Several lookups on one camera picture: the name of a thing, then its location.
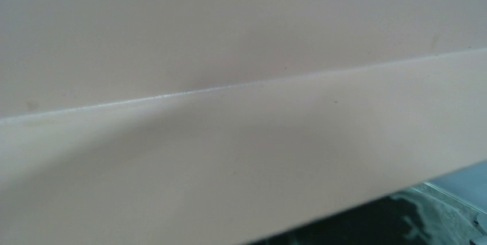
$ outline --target smudge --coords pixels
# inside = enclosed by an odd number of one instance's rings
[[[435,49],[436,48],[436,45],[438,44],[438,41],[440,40],[440,35],[439,34],[436,34],[433,36],[433,38],[431,39],[431,49]]]
[[[46,125],[55,125],[58,122],[55,120],[31,120],[24,123],[26,127],[36,127],[36,126],[46,126]]]
[[[36,111],[39,109],[39,102],[37,102],[35,100],[28,100],[25,103],[25,105],[27,107],[27,111],[29,111],[29,112]]]

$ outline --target dark spot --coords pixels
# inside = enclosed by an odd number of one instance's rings
[[[433,36],[433,38],[431,39],[431,49],[435,49],[436,48],[436,45],[438,44],[438,41],[440,40],[440,35],[439,34],[436,34]]]
[[[38,110],[39,109],[39,102],[37,102],[35,100],[28,100],[25,103],[25,105],[27,107],[27,111],[29,111],[29,112],[35,111],[35,110]]]

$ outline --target painted surface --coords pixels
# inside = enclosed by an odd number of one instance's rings
[[[480,162],[486,57],[4,120],[0,243],[243,243]]]
[[[0,0],[0,118],[487,45],[486,0]]]
[[[486,0],[0,15],[2,245],[237,244],[487,158]]]

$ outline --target upper panel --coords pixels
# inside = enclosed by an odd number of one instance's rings
[[[487,0],[0,0],[0,117],[487,45]]]

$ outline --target beige wall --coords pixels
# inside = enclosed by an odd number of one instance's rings
[[[0,118],[487,45],[486,0],[0,0]]]

